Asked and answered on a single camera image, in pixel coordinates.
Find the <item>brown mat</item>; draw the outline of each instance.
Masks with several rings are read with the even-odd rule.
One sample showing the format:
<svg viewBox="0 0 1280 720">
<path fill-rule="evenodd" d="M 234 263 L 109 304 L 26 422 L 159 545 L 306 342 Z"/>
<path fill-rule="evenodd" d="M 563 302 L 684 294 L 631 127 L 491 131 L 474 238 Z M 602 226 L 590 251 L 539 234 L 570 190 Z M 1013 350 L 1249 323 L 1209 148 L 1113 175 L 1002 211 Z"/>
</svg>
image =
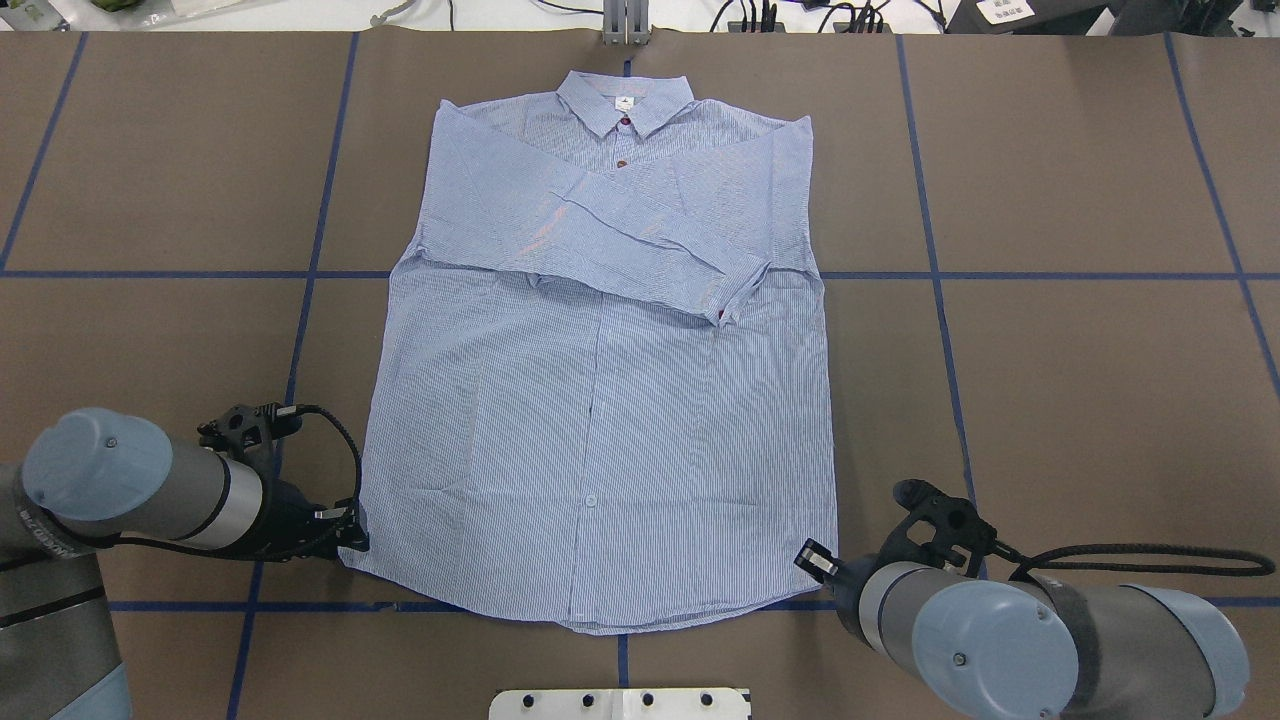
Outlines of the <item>brown mat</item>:
<svg viewBox="0 0 1280 720">
<path fill-rule="evenodd" d="M 0 51 L 3 459 L 78 406 L 193 437 L 291 389 L 362 436 L 439 100 L 630 58 L 813 117 L 846 556 L 897 521 L 908 477 L 972 489 L 1023 550 L 1280 555 L 1280 41 L 384 28 Z M 311 429 L 285 474 L 332 502 L 346 462 Z M 102 561 L 141 719 L 484 717 L 502 688 L 618 684 L 750 687 L 759 719 L 959 717 L 820 596 L 589 638 L 321 561 Z M 1252 651 L 1238 717 L 1272 716 L 1280 579 L 1138 579 L 1228 607 Z"/>
</svg>

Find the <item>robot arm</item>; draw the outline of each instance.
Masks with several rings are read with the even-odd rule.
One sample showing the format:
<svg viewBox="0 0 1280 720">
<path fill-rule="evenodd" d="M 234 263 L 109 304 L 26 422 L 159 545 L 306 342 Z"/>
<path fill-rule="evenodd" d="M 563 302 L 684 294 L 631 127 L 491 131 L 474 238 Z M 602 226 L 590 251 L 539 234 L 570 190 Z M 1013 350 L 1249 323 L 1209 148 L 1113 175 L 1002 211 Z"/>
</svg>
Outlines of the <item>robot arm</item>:
<svg viewBox="0 0 1280 720">
<path fill-rule="evenodd" d="M 305 414 L 330 420 L 356 459 L 356 493 L 333 509 L 276 473 L 274 441 Z M 355 501 L 360 455 L 328 411 L 237 405 L 198 432 L 196 445 L 88 407 L 46 429 L 22 465 L 0 465 L 0 717 L 129 716 L 99 550 L 285 561 L 369 548 Z"/>
<path fill-rule="evenodd" d="M 1033 566 L 1139 566 L 1038 565 L 998 542 L 968 500 L 923 480 L 904 480 L 893 495 L 909 516 L 878 555 L 846 564 L 810 539 L 796 565 L 832 589 L 846 630 L 924 680 L 952 708 L 983 720 L 1202 720 L 1228 715 L 1244 701 L 1244 644 L 1203 598 L 1133 584 L 1075 588 L 1033 577 L 1025 571 Z M 934 528 L 932 541 L 908 538 L 918 521 Z M 969 551 L 965 575 L 943 569 L 965 564 L 956 547 Z M 1088 550 L 1079 553 L 1158 550 L 1257 565 L 1208 569 L 1215 574 L 1275 570 L 1266 557 L 1238 551 Z M 1020 564 L 1011 582 L 977 579 L 988 553 Z M 1148 571 L 1188 570 L 1156 568 Z"/>
</svg>

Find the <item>light blue shirt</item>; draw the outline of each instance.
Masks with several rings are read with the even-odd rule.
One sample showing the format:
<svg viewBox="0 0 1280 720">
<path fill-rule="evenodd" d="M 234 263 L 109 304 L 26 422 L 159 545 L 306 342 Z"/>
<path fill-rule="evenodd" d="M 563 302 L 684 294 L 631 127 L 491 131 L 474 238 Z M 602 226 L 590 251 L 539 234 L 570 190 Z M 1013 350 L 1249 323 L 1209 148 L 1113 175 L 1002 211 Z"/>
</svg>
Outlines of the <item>light blue shirt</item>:
<svg viewBox="0 0 1280 720">
<path fill-rule="evenodd" d="M 808 118 L 685 78 L 443 102 L 390 277 L 371 548 L 343 560 L 593 634 L 815 589 L 791 562 L 837 534 L 812 156 Z"/>
</svg>

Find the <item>white mounting plate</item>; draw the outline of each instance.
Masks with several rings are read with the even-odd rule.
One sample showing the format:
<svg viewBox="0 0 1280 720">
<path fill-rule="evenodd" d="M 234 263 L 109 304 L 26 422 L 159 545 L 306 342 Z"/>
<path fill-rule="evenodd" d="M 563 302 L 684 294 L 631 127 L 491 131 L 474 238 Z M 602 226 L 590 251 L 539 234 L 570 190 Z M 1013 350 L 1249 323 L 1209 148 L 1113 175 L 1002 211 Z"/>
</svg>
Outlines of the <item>white mounting plate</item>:
<svg viewBox="0 0 1280 720">
<path fill-rule="evenodd" d="M 710 705 L 703 705 L 704 693 Z M 650 705 L 645 694 L 653 696 Z M 582 705 L 585 696 L 590 706 Z M 750 697 L 733 688 L 506 691 L 489 705 L 489 720 L 750 720 Z"/>
</svg>

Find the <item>white bracket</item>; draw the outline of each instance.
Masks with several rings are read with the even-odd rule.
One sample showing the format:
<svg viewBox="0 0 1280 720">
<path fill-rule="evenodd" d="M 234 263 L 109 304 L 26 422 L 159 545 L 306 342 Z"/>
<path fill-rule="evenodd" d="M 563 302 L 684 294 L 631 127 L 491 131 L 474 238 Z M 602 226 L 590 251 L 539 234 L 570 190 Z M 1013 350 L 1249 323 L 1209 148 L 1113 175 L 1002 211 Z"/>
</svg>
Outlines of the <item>white bracket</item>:
<svg viewBox="0 0 1280 720">
<path fill-rule="evenodd" d="M 646 45 L 649 0 L 604 0 L 604 44 Z"/>
<path fill-rule="evenodd" d="M 489 720 L 750 720 L 750 698 L 733 688 L 506 691 Z"/>
</svg>

